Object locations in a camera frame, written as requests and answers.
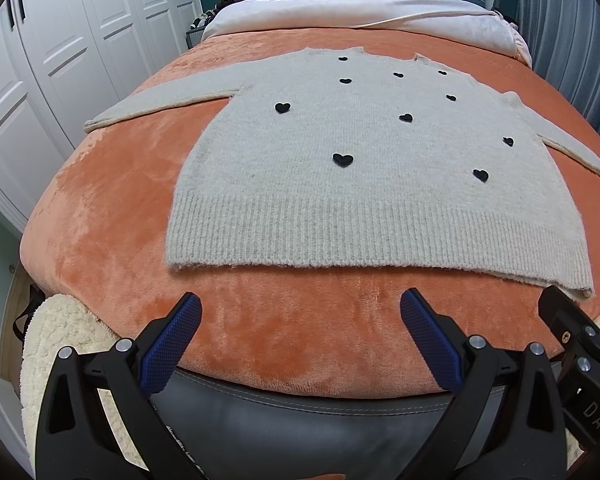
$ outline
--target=ribbed hem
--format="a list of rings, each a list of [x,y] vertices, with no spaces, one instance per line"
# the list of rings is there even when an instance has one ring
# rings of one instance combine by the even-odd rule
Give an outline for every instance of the ribbed hem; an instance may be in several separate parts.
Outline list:
[[[170,266],[417,266],[478,270],[574,297],[593,290],[582,239],[491,212],[435,203],[176,192]]]

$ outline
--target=gray cloth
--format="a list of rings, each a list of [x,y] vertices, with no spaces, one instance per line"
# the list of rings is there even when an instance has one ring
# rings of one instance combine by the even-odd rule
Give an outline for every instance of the gray cloth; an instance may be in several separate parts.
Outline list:
[[[543,143],[599,175],[600,158],[514,92],[423,56],[308,48],[163,83],[90,127],[218,96],[233,97],[176,184],[170,266],[443,267],[592,294],[582,220]]]

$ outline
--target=orange plush blanket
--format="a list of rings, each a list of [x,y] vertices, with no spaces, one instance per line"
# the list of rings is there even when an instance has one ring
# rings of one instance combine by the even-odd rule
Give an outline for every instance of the orange plush blanket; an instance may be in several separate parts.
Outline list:
[[[600,137],[548,83],[522,63],[475,47],[392,30],[246,32],[205,41],[141,88],[224,64],[305,47],[363,46],[411,59],[416,52],[522,101],[600,156]],[[136,336],[186,290],[203,321],[181,366],[291,394],[393,397],[436,391],[398,313],[416,286],[467,333],[505,348],[560,346],[536,314],[541,289],[461,270],[196,267],[169,270],[165,230],[173,187],[196,139],[227,100],[161,111],[94,131],[54,178],[21,244],[30,275],[47,293],[71,294],[121,336]],[[587,232],[600,314],[600,177],[550,149]]]

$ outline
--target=white duvet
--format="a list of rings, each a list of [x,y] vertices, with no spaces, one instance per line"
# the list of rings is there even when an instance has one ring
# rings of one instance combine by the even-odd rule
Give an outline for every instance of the white duvet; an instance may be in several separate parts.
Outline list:
[[[387,28],[513,57],[531,67],[525,40],[500,15],[464,0],[246,0],[225,7],[203,40],[277,28]]]

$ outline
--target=curtain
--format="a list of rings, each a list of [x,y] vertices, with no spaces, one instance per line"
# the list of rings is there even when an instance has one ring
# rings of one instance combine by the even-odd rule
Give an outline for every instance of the curtain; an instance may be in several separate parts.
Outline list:
[[[600,134],[600,7],[595,0],[519,0],[534,71]]]

